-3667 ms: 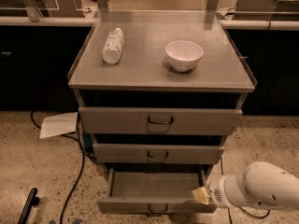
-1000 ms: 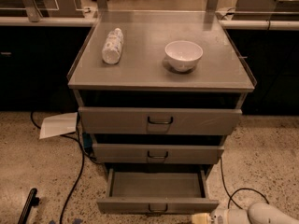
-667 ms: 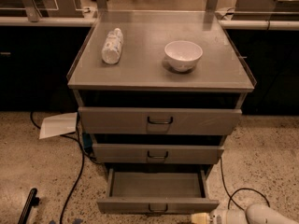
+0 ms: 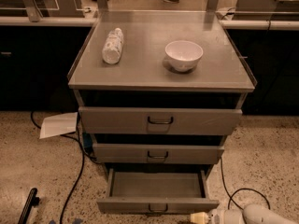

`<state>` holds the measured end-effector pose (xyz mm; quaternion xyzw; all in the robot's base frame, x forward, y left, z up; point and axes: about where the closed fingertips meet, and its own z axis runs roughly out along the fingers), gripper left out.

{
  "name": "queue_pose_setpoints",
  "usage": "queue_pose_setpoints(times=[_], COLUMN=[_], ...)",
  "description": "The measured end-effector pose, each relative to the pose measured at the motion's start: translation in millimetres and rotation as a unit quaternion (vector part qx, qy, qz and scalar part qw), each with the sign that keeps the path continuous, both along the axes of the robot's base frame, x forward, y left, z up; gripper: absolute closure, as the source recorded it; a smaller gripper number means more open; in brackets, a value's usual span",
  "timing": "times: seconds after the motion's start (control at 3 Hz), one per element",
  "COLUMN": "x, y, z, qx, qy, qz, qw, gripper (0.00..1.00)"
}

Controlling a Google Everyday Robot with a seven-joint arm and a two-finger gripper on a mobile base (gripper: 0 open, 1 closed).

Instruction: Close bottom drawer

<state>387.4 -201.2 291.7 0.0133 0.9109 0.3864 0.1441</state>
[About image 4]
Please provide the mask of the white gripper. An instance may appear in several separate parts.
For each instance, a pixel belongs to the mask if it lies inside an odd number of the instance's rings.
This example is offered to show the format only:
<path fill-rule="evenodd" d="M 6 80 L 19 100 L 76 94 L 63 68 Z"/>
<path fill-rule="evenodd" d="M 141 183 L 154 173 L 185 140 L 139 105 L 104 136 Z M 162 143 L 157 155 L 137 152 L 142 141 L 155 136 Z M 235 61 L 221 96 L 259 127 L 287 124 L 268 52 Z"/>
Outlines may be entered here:
<path fill-rule="evenodd" d="M 192 224 L 245 224 L 242 213 L 238 210 L 213 209 L 208 214 L 191 214 Z"/>

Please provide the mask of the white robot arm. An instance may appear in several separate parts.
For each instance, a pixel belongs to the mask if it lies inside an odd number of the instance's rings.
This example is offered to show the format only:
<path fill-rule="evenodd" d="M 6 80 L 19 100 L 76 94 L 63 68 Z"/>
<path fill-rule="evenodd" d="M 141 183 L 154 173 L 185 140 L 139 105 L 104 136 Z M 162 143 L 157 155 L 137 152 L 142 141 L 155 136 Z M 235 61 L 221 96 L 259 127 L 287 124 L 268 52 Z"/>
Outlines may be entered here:
<path fill-rule="evenodd" d="M 242 211 L 213 209 L 191 214 L 192 224 L 298 224 L 258 204 L 248 204 Z"/>

